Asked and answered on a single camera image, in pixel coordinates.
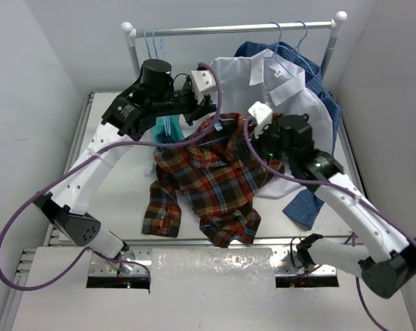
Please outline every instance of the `clothes rack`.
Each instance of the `clothes rack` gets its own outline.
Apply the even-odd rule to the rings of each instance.
[[[326,51],[321,61],[321,76],[324,77],[330,58],[332,57],[335,44],[343,23],[347,20],[346,12],[337,12],[334,19],[329,21],[318,21],[318,22],[305,22],[309,30],[314,29],[330,29],[330,38],[328,40]],[[306,29],[303,23],[280,23],[283,31],[289,30],[304,30]],[[137,55],[136,40],[138,38],[152,37],[153,30],[134,29],[131,23],[124,22],[121,25],[122,31],[126,36],[126,43],[130,53],[132,67],[134,69],[136,77],[140,75],[140,63]],[[267,32],[267,31],[278,31],[278,27],[275,24],[250,24],[244,26],[212,26],[206,28],[174,28],[174,29],[156,29],[154,30],[155,37],[168,37],[168,36],[188,36],[192,34],[219,34],[219,33],[237,33],[237,32]]]

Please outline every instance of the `clothing pile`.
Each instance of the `clothing pile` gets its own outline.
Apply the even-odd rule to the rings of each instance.
[[[223,92],[221,120],[196,143],[155,152],[157,180],[150,187],[142,232],[177,237],[180,191],[200,217],[200,230],[213,244],[228,247],[233,239],[250,244],[261,221],[252,208],[253,197],[279,199],[300,186],[273,178],[252,155],[246,164],[235,156],[235,148],[243,141],[244,115],[249,107],[260,101],[279,116],[307,114],[315,147],[331,154],[341,108],[324,90],[319,66],[285,43],[276,47],[246,42],[234,57],[217,58],[211,66]],[[210,121],[205,119],[194,134]],[[289,167],[281,161],[266,162],[290,175]],[[284,213],[311,229],[322,205],[312,192],[302,190]]]

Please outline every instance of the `cable clip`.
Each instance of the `cable clip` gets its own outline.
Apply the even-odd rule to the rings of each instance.
[[[100,158],[100,156],[102,155],[101,153],[99,153],[98,151],[96,151],[93,147],[86,146],[86,150],[90,152],[90,154],[91,154],[92,157],[97,156],[97,157]]]
[[[361,200],[362,199],[362,194],[361,194],[361,192],[354,192],[355,193],[355,196],[353,197],[353,200],[354,200],[354,202],[355,203],[359,203],[359,200]]]

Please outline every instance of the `blue plaid shirt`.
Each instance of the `blue plaid shirt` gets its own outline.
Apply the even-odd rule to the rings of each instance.
[[[335,150],[335,142],[338,134],[337,130],[342,111],[330,93],[324,89],[323,81],[321,80],[320,67],[306,57],[299,55],[298,52],[287,43],[280,42],[279,45],[284,46],[285,48],[279,47],[277,54],[304,69],[306,74],[306,87],[314,92],[326,106],[330,118],[332,119],[333,150]],[[252,43],[247,41],[239,47],[235,53],[235,57],[252,57],[266,48],[275,51],[275,46],[276,44],[266,45],[263,43]],[[304,59],[310,67],[307,66],[301,58]],[[310,230],[323,204],[324,202],[318,199],[311,191],[303,190],[286,206],[286,208],[284,208],[283,212],[293,221],[302,224]]]

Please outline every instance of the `metal frame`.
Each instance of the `metal frame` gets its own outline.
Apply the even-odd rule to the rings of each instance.
[[[14,283],[20,286],[25,286],[30,274],[30,268],[34,259],[36,248],[26,248],[23,250],[19,264],[17,266],[16,274],[14,276]],[[21,303],[22,291],[10,290],[8,294],[6,306],[3,309],[0,321],[0,331],[11,331],[16,318],[19,304]]]
[[[330,21],[321,22],[305,22],[299,23],[280,23],[279,25],[283,30],[304,30],[310,29],[330,29],[330,38],[328,40],[326,51],[321,61],[321,77],[324,77],[330,58],[332,57],[335,44],[343,23],[347,20],[346,12],[337,12],[334,19]],[[267,32],[267,31],[278,31],[278,27],[275,24],[250,24],[244,26],[211,26],[206,28],[175,28],[175,29],[148,29],[145,30],[143,35],[143,29],[134,29],[132,24],[129,22],[122,23],[122,31],[125,33],[126,43],[128,45],[128,51],[134,69],[135,76],[140,75],[140,62],[136,49],[136,39],[144,37],[168,37],[168,36],[188,36],[188,35],[199,35],[199,34],[219,34],[219,33],[237,33],[237,32]]]
[[[328,237],[331,238],[336,243],[342,244],[347,237],[341,236],[334,236]],[[296,276],[299,273],[302,273],[303,270],[299,270],[296,268],[291,260],[291,257],[296,260],[296,264],[300,265],[298,262],[296,255],[297,250],[295,246],[293,246],[292,255],[290,255],[290,242],[293,242],[294,245],[299,243],[302,238],[278,238],[278,239],[255,239],[252,247],[256,248],[270,248],[272,249],[273,256],[271,258],[271,263],[273,265],[275,271],[276,278],[284,278],[284,277],[292,277]],[[178,245],[176,245],[175,241],[169,240],[160,240],[160,241],[132,241],[127,243],[130,245],[130,248],[133,250],[135,254],[135,260],[148,269],[151,267],[151,250],[153,248],[211,248],[217,249],[211,242],[208,240],[185,240],[180,241]],[[238,242],[237,240],[232,241],[228,248],[246,248],[247,245]],[[115,277],[117,271],[105,260],[101,259],[97,255],[93,255],[91,258],[90,269],[88,271],[89,277]],[[146,275],[146,271],[139,267],[135,266],[130,273],[132,277],[144,277]],[[322,265],[319,269],[314,271],[310,274],[310,278],[313,279],[315,277],[336,277],[337,271],[335,267],[331,265]]]

